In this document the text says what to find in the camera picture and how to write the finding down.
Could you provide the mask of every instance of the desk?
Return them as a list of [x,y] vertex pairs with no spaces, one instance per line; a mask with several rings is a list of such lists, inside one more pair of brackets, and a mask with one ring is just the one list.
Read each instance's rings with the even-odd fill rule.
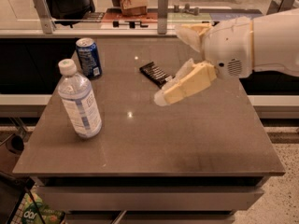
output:
[[81,140],[56,91],[14,169],[31,176],[44,201],[69,214],[68,223],[109,223],[95,211],[120,210],[131,211],[123,223],[232,223],[236,210],[263,195],[270,176],[284,174],[238,79],[218,79],[159,107],[158,87],[138,68],[155,62],[175,74],[198,53],[176,38],[96,43],[103,76],[92,84],[102,130]]

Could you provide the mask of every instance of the white robotic arm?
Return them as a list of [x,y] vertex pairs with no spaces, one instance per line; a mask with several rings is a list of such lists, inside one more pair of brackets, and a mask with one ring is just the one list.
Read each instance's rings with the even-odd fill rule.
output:
[[157,105],[171,105],[202,91],[218,78],[248,77],[252,70],[299,77],[299,9],[209,24],[180,25],[178,38],[202,54],[187,61],[155,94]]

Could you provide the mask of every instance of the bottle label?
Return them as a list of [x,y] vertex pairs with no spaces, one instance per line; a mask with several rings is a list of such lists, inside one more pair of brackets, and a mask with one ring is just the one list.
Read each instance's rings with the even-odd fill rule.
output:
[[99,130],[101,117],[98,112],[93,90],[80,99],[63,98],[64,107],[77,133],[88,135]]

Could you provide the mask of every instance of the blue can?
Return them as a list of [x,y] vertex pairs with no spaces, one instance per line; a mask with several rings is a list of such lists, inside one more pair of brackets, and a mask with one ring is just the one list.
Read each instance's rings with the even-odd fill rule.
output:
[[76,52],[83,75],[88,79],[98,78],[102,75],[97,46],[91,38],[81,38],[76,42]]

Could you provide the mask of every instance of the water bottle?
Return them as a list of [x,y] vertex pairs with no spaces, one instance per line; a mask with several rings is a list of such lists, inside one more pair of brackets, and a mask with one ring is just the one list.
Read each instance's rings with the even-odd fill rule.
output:
[[58,66],[63,75],[58,93],[75,132],[82,138],[95,136],[102,128],[102,120],[91,81],[77,71],[72,59],[62,60]]

